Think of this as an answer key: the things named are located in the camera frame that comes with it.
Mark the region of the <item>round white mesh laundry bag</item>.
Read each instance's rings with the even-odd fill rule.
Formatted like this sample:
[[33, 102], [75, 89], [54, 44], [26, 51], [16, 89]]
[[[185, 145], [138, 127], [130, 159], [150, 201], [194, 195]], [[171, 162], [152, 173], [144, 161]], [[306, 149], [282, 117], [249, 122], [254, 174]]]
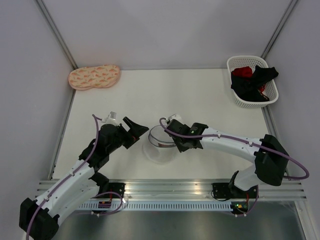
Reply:
[[172, 162], [178, 153], [173, 139], [165, 132], [161, 125], [156, 125], [149, 130], [142, 150], [150, 161], [157, 164]]

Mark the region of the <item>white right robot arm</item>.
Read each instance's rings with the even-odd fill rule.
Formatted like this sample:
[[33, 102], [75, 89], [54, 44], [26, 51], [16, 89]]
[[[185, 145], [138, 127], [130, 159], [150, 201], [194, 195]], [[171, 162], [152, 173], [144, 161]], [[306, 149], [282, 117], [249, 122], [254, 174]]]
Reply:
[[179, 152], [190, 149], [218, 150], [251, 163], [244, 170], [237, 170], [227, 187], [234, 198], [241, 198], [253, 187], [262, 183], [279, 187], [285, 177], [288, 153], [273, 135], [250, 138], [230, 135], [202, 123], [191, 127], [177, 119], [162, 119], [164, 131], [173, 139]]

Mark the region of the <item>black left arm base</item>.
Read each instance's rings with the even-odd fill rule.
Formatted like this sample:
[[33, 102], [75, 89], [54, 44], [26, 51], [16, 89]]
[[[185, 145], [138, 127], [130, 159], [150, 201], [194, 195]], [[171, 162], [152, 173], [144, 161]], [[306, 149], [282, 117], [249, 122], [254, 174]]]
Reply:
[[124, 197], [125, 193], [124, 182], [110, 182], [99, 187], [98, 194], [94, 198], [98, 199], [119, 199]]

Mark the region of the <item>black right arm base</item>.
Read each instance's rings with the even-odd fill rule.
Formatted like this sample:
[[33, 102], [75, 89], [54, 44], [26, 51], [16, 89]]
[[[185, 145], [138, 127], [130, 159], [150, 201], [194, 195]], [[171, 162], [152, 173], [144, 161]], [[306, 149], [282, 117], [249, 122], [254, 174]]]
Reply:
[[211, 196], [220, 202], [225, 202], [234, 198], [234, 195], [231, 193], [231, 190], [228, 187], [226, 182], [216, 182], [212, 183]]

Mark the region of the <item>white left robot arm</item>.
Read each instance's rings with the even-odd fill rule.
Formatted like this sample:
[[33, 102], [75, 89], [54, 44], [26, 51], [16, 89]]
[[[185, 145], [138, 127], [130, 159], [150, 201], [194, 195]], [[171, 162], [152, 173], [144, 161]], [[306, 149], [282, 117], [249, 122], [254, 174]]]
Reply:
[[19, 227], [27, 240], [51, 240], [60, 225], [82, 203], [109, 193], [109, 179], [99, 170], [117, 149], [132, 147], [149, 128], [124, 117], [128, 126], [116, 123], [110, 114], [102, 126], [94, 117], [95, 138], [79, 155], [68, 173], [35, 199], [26, 198], [20, 204]]

